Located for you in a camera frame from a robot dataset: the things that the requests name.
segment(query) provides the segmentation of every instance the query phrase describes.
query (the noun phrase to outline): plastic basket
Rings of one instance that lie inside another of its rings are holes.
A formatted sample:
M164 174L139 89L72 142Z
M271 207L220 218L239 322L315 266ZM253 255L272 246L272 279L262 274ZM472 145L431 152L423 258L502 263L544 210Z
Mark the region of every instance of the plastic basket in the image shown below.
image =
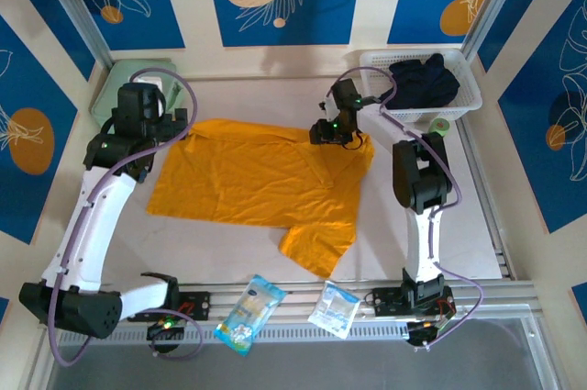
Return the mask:
M444 65L457 80L460 88L455 99L444 107L409 108L406 110L390 110L390 114L403 122L429 122L436 117L453 121L459 119L469 110L477 110L482 105L481 90L475 82L470 65L465 57L456 49L389 49L364 52L360 56L361 66L375 66L385 71L390 64L403 60L425 61L432 54L441 53ZM365 96L380 96L390 89L389 79L375 71L360 71Z

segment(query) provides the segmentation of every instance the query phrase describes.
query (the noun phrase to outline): dark navy cloth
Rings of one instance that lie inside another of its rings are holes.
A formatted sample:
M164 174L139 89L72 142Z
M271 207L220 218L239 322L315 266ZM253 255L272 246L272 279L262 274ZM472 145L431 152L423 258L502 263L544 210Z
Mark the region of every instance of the dark navy cloth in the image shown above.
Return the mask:
M444 67L444 57L435 53L424 64L420 60L406 60L389 66L397 82L397 94L385 106L391 110L406 108L443 107L459 91L459 81ZM392 90L385 92L385 99Z

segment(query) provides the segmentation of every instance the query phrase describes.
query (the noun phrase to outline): plastic bag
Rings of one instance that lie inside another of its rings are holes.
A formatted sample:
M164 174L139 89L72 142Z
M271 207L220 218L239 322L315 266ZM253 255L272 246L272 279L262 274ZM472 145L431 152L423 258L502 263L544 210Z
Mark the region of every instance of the plastic bag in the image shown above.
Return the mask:
M356 296L332 282L326 282L308 321L345 339L349 335L359 304L360 300Z
M228 318L214 334L242 356L249 353L253 339L287 295L282 289L255 275Z

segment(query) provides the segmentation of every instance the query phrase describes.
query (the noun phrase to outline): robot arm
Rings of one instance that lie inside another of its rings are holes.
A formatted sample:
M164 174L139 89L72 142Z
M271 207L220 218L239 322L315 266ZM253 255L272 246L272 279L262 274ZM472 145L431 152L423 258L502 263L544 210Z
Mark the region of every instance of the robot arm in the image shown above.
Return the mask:
M410 343L421 346L433 340L448 323L454 307L443 311L439 302L452 302L452 292L444 284L438 262L441 206L447 202L452 185L442 168L416 140L403 140L401 131L380 113L381 101L362 98L351 80L335 83L332 96L320 104L326 112L310 129L313 144L345 145L353 135L365 132L393 156L393 191L405 208L408 227L408 253L401 287L377 288L373 299L375 314L382 317L410 317L416 323L408 328ZM448 166L444 141L437 133L422 139ZM422 323L435 320L436 324Z
M118 91L118 106L112 110L112 117L88 144L82 188L63 241L41 281L23 284L20 291L20 302L42 323L48 321L58 273L63 273L55 318L59 329L103 339L121 319L149 308L179 305L177 280L156 273L144 273L119 291L101 291L105 256L116 223L136 184L150 172L154 155L121 168L101 187L96 200L88 204L88 195L117 162L169 140L185 128L187 110L176 109L175 120L164 111L164 97L154 84L129 83ZM113 126L114 133L108 133ZM61 265L65 247L85 206L89 206L88 213L64 269Z

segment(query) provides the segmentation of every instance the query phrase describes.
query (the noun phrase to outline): orange shirt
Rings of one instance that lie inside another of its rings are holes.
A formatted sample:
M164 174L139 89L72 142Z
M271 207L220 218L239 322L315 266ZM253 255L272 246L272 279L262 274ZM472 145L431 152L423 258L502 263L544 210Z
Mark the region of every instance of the orange shirt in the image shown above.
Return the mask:
M373 154L369 137L345 150L311 145L299 128L209 120L170 149L147 211L288 228L282 253L329 277L356 239L360 180Z

